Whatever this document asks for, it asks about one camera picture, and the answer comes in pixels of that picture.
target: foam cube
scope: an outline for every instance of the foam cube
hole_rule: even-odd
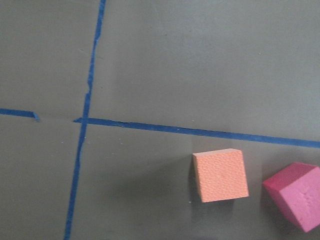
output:
[[[241,150],[229,148],[194,153],[193,164],[203,203],[249,196]]]
[[[291,223],[309,232],[320,225],[320,168],[295,162],[263,182]]]

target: orange cube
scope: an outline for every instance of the orange cube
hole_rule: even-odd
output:
[[[203,203],[249,196],[241,150],[229,148],[194,153],[193,164]]]

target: cube top face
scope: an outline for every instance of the cube top face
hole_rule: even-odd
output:
[[[320,168],[315,167],[279,192],[304,232],[320,225]]]
[[[315,165],[294,162],[269,179],[265,180],[263,185],[266,188],[280,191],[315,168],[317,168]]]
[[[193,162],[202,202],[249,196],[241,150],[230,148],[194,153]]]

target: pink cube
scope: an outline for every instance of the pink cube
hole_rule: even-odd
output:
[[[320,168],[295,162],[263,182],[282,214],[309,232],[320,225]]]

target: short blue tape piece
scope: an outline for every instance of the short blue tape piece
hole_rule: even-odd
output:
[[[0,108],[0,114],[18,116],[18,117],[26,117],[26,118],[33,118],[37,122],[40,122],[39,116],[34,111],[24,111],[24,110]]]
[[[82,123],[82,121],[83,121],[82,118],[78,118],[73,122]],[[198,135],[198,136],[213,137],[213,138],[235,139],[235,140],[244,140],[244,141],[251,141],[251,142],[291,145],[291,146],[320,149],[320,141],[310,141],[310,140],[302,140],[302,139],[294,139],[294,138],[251,135],[251,134],[245,134],[245,133],[235,133],[235,132],[225,132],[225,131],[211,131],[211,130],[184,128],[184,127],[178,127],[178,126],[154,125],[154,124],[146,124],[146,123],[138,123],[138,122],[121,122],[121,121],[112,121],[112,120],[98,119],[98,118],[88,118],[87,123],[94,124],[94,125],[117,126],[122,128],[129,128],[129,129],[141,129],[141,130],[159,131],[159,132],[176,133],[176,134],[189,134],[189,135]]]
[[[106,5],[106,0],[100,0],[99,13],[98,13],[98,18],[97,18],[97,23],[95,28],[90,68],[89,68],[88,80],[87,80],[89,90],[85,95],[85,100],[83,105],[81,129],[79,134],[78,147],[76,151],[76,158],[74,163],[73,178],[72,178],[72,185],[71,185],[71,192],[70,192],[70,199],[69,199],[69,207],[68,207],[65,230],[64,230],[64,240],[69,240],[71,236],[72,222],[74,217],[76,196],[77,196],[78,183],[79,183],[82,148],[86,139],[87,124],[88,124],[88,117],[89,117],[90,103],[91,103],[91,94],[92,94],[92,87],[94,82],[96,48],[101,35],[101,27],[103,23],[104,14],[105,14],[105,5]]]

